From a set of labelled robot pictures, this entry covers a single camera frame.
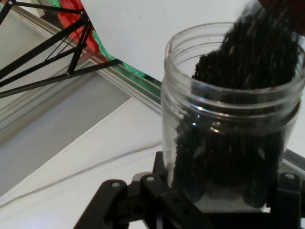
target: red fabric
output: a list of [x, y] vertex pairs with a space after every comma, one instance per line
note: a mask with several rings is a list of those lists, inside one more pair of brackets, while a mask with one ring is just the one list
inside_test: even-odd
[[[76, 22], [79, 18], [80, 18], [79, 15], [75, 15], [75, 14], [72, 14], [72, 13], [65, 13], [65, 12], [58, 13], [58, 19], [62, 23], [64, 28], [66, 28], [69, 25], [71, 25], [72, 23]], [[76, 31], [72, 32], [70, 37], [72, 39], [75, 38], [75, 40], [77, 42], [79, 42], [79, 40], [81, 38], [79, 33], [81, 32], [82, 29], [83, 29], [83, 26], [78, 28]]]
[[[60, 2], [61, 2], [61, 5], [63, 8], [74, 9], [74, 10], [84, 9], [84, 6], [82, 5], [81, 0], [60, 0]], [[79, 20], [81, 17], [79, 15], [73, 14], [73, 13], [60, 12], [58, 14], [58, 18], [59, 18], [60, 22], [63, 24], [63, 26], [66, 28], [67, 26], [69, 26], [72, 23]], [[70, 37], [72, 39], [75, 37], [75, 40], [78, 42], [81, 38], [81, 31], [83, 30], [83, 28], [84, 28], [84, 26], [80, 27], [75, 32], [71, 33]], [[93, 52], [99, 52], [100, 51], [99, 45], [93, 38], [92, 31], [93, 31], [93, 28], [91, 29], [90, 35], [86, 41], [87, 48], [92, 50]]]

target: coffee grounds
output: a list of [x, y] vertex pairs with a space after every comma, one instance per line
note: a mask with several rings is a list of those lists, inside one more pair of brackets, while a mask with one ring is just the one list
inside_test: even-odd
[[[201, 56], [193, 78], [242, 90], [283, 85], [295, 75], [297, 42], [292, 30], [265, 9], [258, 5], [248, 7], [225, 35], [221, 47]], [[247, 205], [261, 208], [284, 153], [284, 128], [264, 135], [216, 133], [210, 130], [211, 124], [217, 123], [216, 118], [196, 122], [194, 117], [196, 111], [189, 111], [176, 130], [172, 186], [193, 202], [204, 195], [227, 200], [241, 197]]]

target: clear plastic jar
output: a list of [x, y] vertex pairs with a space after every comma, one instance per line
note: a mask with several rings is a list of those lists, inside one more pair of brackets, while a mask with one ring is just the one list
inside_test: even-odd
[[304, 52], [285, 85], [232, 90], [195, 79], [203, 54], [217, 49], [231, 23], [189, 28], [166, 47], [162, 83], [163, 154], [169, 186], [202, 211], [264, 206], [300, 107]]

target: jar rim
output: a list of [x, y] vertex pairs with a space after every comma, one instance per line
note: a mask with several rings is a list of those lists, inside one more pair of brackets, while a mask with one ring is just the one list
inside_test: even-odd
[[274, 93], [279, 93], [280, 91], [285, 91], [289, 88], [292, 88], [296, 85], [298, 85], [299, 83], [301, 83], [302, 81], [305, 81], [305, 68], [302, 69], [302, 71], [300, 72], [300, 75], [296, 78], [294, 78], [292, 81], [283, 84], [283, 85], [279, 85], [276, 87], [268, 87], [268, 88], [260, 88], [260, 89], [248, 89], [248, 90], [243, 90], [243, 89], [231, 89], [231, 88], [224, 88], [224, 87], [220, 87], [220, 86], [215, 86], [209, 83], [205, 83], [199, 80], [196, 80], [194, 78], [192, 78], [191, 76], [183, 73], [181, 70], [179, 70], [175, 64], [173, 63], [172, 60], [172, 45], [173, 42], [178, 39], [179, 37], [197, 30], [197, 29], [201, 29], [203, 27], [209, 27], [209, 26], [215, 26], [215, 25], [234, 25], [233, 22], [214, 22], [214, 23], [206, 23], [206, 24], [200, 24], [200, 25], [196, 25], [190, 28], [187, 28], [185, 30], [180, 31], [179, 33], [175, 34], [167, 43], [166, 48], [165, 48], [165, 59], [164, 59], [164, 64], [165, 65], [169, 65], [170, 68], [172, 70], [175, 71], [175, 75], [177, 77], [180, 77], [183, 80], [187, 80], [190, 81], [192, 83], [196, 83], [196, 86], [201, 87], [201, 88], [210, 88], [213, 91], [219, 91], [219, 92], [228, 92], [228, 93], [235, 93], [235, 94], [274, 94]]

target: cable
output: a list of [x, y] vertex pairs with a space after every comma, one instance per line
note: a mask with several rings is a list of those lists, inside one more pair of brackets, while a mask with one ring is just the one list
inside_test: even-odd
[[53, 187], [53, 186], [55, 186], [55, 185], [58, 185], [58, 184], [60, 184], [60, 183], [62, 183], [62, 182], [64, 182], [64, 181], [66, 181], [66, 180], [69, 180], [69, 179], [71, 179], [71, 178], [74, 178], [74, 177], [76, 177], [76, 176], [78, 176], [78, 175], [81, 175], [81, 174], [83, 174], [83, 173], [89, 172], [89, 171], [91, 171], [91, 170], [93, 170], [93, 169], [95, 169], [95, 168], [98, 168], [98, 167], [100, 167], [100, 166], [103, 166], [103, 165], [105, 165], [105, 164], [108, 164], [108, 163], [110, 163], [110, 162], [112, 162], [112, 161], [115, 161], [115, 160], [124, 158], [124, 157], [129, 156], [129, 155], [132, 155], [132, 154], [136, 154], [136, 153], [142, 152], [142, 151], [147, 150], [147, 149], [153, 149], [153, 148], [156, 148], [157, 146], [161, 146], [161, 145], [162, 145], [162, 142], [154, 143], [154, 144], [152, 144], [152, 145], [143, 147], [143, 148], [141, 148], [141, 149], [136, 149], [136, 150], [130, 151], [130, 152], [126, 153], [126, 154], [123, 154], [123, 155], [120, 155], [120, 156], [116, 156], [116, 157], [114, 157], [114, 158], [112, 158], [112, 159], [109, 159], [109, 160], [107, 160], [107, 161], [100, 162], [100, 163], [98, 163], [98, 164], [96, 164], [96, 165], [94, 165], [94, 166], [92, 166], [92, 167], [86, 168], [86, 169], [84, 169], [84, 170], [82, 170], [82, 171], [79, 171], [79, 172], [77, 172], [77, 173], [74, 173], [74, 174], [72, 174], [72, 175], [69, 175], [69, 176], [67, 176], [67, 177], [65, 177], [65, 178], [62, 178], [62, 179], [60, 179], [60, 180], [58, 180], [58, 181], [55, 181], [55, 182], [53, 182], [53, 183], [51, 183], [51, 184], [48, 184], [48, 185], [43, 186], [43, 187], [40, 187], [40, 188], [38, 188], [38, 189], [36, 189], [36, 190], [34, 190], [34, 191], [31, 191], [31, 192], [25, 193], [25, 194], [23, 194], [23, 195], [20, 195], [20, 196], [18, 196], [18, 197], [15, 197], [15, 198], [9, 200], [8, 202], [6, 202], [6, 203], [0, 205], [0, 209], [6, 207], [7, 205], [10, 205], [10, 204], [16, 202], [17, 200], [20, 200], [20, 199], [22, 199], [22, 198], [28, 197], [28, 196], [33, 195], [33, 194], [35, 194], [35, 193], [38, 193], [38, 192], [41, 192], [41, 191], [46, 190], [46, 189], [48, 189], [48, 188], [51, 188], [51, 187]]

